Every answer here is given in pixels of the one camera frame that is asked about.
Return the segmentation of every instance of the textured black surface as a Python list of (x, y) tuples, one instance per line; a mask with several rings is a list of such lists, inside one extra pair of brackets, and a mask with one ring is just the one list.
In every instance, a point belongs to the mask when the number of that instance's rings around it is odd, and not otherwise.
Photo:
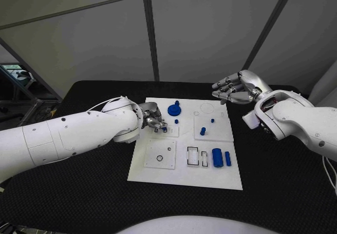
[[(143, 103), (146, 97), (213, 99), (210, 93), (210, 84), (202, 83), (81, 81), (56, 117), (120, 95)], [(297, 138), (275, 141), (261, 129), (251, 130), (242, 115), (252, 108), (228, 104), (244, 191), (128, 182), (135, 143), (110, 142), (13, 177), (0, 219), (65, 233), (114, 233), (163, 216), (206, 215), (280, 233), (337, 233), (337, 197), (321, 156)]]

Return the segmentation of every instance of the white wall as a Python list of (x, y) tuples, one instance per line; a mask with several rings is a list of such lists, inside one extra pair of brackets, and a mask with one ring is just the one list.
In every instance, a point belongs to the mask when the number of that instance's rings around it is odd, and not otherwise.
[(2, 63), (17, 63), (17, 60), (0, 45), (0, 64)]
[(0, 26), (99, 2), (104, 0), (0, 0)]
[(290, 0), (249, 70), (310, 93), (337, 59), (337, 1)]
[(3, 29), (0, 37), (61, 97), (79, 80), (154, 80), (141, 0)]
[(241, 71), (277, 0), (154, 0), (160, 81), (216, 82)]

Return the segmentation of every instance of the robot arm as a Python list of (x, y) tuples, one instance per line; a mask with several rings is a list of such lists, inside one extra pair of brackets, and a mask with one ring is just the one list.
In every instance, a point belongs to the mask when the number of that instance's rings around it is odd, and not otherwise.
[(294, 135), (310, 150), (337, 161), (337, 109), (314, 107), (297, 93), (272, 91), (258, 75), (244, 70), (213, 84), (213, 96), (236, 104), (256, 102), (242, 117), (251, 129), (261, 126), (277, 140)]
[(102, 111), (91, 109), (0, 131), (0, 183), (30, 168), (104, 146), (111, 139), (131, 143), (146, 126), (167, 127), (154, 102), (137, 105), (120, 97), (107, 101)]

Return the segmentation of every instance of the robotic hand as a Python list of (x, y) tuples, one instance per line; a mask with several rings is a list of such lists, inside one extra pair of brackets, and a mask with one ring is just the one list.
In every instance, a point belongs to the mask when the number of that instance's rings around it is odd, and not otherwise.
[(275, 90), (258, 75), (244, 70), (212, 85), (213, 96), (222, 105), (256, 102), (242, 117), (251, 129), (261, 126), (277, 140), (294, 135), (310, 150), (337, 161), (337, 109), (314, 107), (310, 101), (290, 91)]
[[(92, 109), (105, 104), (101, 111)], [(141, 129), (164, 128), (157, 103), (137, 105), (127, 97), (99, 103), (88, 111), (0, 131), (0, 183), (27, 169), (101, 146), (111, 139), (131, 143)]]

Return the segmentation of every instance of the metal hand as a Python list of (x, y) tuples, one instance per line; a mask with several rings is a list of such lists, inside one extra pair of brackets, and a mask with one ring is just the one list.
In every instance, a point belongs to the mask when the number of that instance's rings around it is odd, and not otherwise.
[(164, 128), (167, 127), (167, 123), (163, 122), (161, 119), (161, 112), (157, 103), (154, 102), (146, 102), (140, 104), (140, 107), (143, 109), (143, 127), (148, 126), (150, 128)]
[(236, 104), (248, 104), (254, 100), (259, 101), (272, 92), (264, 80), (248, 70), (223, 78), (212, 85), (212, 88), (218, 89), (212, 95), (222, 99), (222, 105), (228, 100)]

